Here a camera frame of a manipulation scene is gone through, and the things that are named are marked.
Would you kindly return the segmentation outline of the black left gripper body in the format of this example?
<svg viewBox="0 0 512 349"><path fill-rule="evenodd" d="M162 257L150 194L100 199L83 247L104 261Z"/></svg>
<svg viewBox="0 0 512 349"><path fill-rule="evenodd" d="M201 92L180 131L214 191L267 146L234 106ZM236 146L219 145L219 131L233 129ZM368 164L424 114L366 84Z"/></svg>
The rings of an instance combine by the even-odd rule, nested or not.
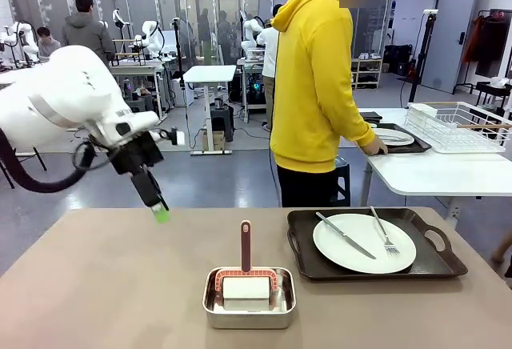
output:
<svg viewBox="0 0 512 349"><path fill-rule="evenodd" d="M152 134L145 131L128 143L107 152L107 157L119 175L136 175L144 166L152 167L163 160Z"/></svg>

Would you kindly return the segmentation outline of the person's right hand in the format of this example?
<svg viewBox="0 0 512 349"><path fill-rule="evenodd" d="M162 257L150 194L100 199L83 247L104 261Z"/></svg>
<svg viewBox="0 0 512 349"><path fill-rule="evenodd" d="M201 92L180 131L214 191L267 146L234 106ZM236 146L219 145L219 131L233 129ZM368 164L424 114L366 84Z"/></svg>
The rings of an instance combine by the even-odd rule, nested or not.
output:
<svg viewBox="0 0 512 349"><path fill-rule="evenodd" d="M360 149L369 156L376 154L387 154L388 148L387 145L383 143L383 141L376 136L372 142L365 146L360 146Z"/></svg>

